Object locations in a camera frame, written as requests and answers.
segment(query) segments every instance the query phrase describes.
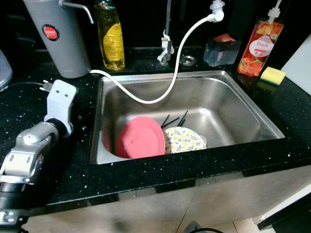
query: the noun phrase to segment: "yellow sponge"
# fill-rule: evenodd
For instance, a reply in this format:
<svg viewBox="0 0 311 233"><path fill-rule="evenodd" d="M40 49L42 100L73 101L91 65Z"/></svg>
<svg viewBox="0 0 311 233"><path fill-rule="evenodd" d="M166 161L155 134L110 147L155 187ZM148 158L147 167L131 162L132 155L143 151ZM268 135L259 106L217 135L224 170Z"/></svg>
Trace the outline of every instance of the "yellow sponge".
<svg viewBox="0 0 311 233"><path fill-rule="evenodd" d="M285 75L286 73L284 71L267 67L265 71L262 73L260 79L273 83L275 85L280 85Z"/></svg>

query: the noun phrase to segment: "speckled countertop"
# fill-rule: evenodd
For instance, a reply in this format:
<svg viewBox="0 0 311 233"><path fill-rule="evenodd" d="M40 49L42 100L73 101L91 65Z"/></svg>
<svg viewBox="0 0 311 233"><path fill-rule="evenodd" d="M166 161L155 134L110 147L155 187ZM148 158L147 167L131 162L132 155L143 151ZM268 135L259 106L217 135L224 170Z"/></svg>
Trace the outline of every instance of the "speckled countertop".
<svg viewBox="0 0 311 233"><path fill-rule="evenodd" d="M231 68L217 69L230 73ZM211 69L199 60L194 67L181 67L180 72ZM154 56L143 56L128 62L118 74L157 72L171 73L173 67L162 67ZM91 166L89 131L61 142L54 150L44 182L50 196L45 208L33 214L116 201L118 193L131 190L156 187L157 192L163 192L194 186L197 179L220 174L242 172L247 177L311 164L311 96L287 78L276 87L235 73L231 76L285 138ZM98 76L63 79L53 63L41 63L22 75L15 74L13 83L43 79L62 79L79 88L79 97L85 103L96 103ZM47 95L31 84L16 85L0 93L1 161L19 133L43 119Z"/></svg>

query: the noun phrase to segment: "hand soap bottle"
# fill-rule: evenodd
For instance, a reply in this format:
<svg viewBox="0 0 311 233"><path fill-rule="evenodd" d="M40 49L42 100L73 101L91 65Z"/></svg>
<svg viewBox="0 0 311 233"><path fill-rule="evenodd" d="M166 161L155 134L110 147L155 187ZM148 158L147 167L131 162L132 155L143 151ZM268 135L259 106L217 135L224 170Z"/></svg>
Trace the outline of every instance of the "hand soap bottle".
<svg viewBox="0 0 311 233"><path fill-rule="evenodd" d="M240 60L238 73L254 77L259 76L283 29L283 24L275 21L275 18L280 14L280 3L281 0L278 0L276 6L269 11L268 19L258 20L256 22L242 59Z"/></svg>
<svg viewBox="0 0 311 233"><path fill-rule="evenodd" d="M94 11L104 66L111 70L122 70L125 67L123 38L116 7L112 0L95 0Z"/></svg>

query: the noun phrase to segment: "stainless steel sink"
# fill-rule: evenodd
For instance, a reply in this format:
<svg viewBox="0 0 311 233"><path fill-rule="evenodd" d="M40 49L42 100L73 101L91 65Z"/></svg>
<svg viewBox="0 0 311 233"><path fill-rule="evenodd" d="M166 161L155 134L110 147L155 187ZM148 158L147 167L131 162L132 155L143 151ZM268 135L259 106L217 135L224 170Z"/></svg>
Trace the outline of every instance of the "stainless steel sink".
<svg viewBox="0 0 311 233"><path fill-rule="evenodd" d="M173 74L116 76L128 90L144 100L162 95ZM171 93L161 102L140 104L109 79L99 84L97 114L91 146L91 164L126 160L115 156L123 126L137 116L148 116L162 124L182 117L184 127L207 140L207 148L283 138L283 133L224 71L179 73Z"/></svg>

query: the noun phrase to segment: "pink plate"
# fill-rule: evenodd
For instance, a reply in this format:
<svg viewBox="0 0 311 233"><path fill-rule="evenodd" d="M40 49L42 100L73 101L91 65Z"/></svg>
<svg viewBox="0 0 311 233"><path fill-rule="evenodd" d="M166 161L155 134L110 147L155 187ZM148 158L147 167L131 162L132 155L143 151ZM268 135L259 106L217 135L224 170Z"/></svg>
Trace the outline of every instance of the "pink plate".
<svg viewBox="0 0 311 233"><path fill-rule="evenodd" d="M152 118L139 116L121 130L117 142L117 156L144 158L163 155L165 137L159 124Z"/></svg>

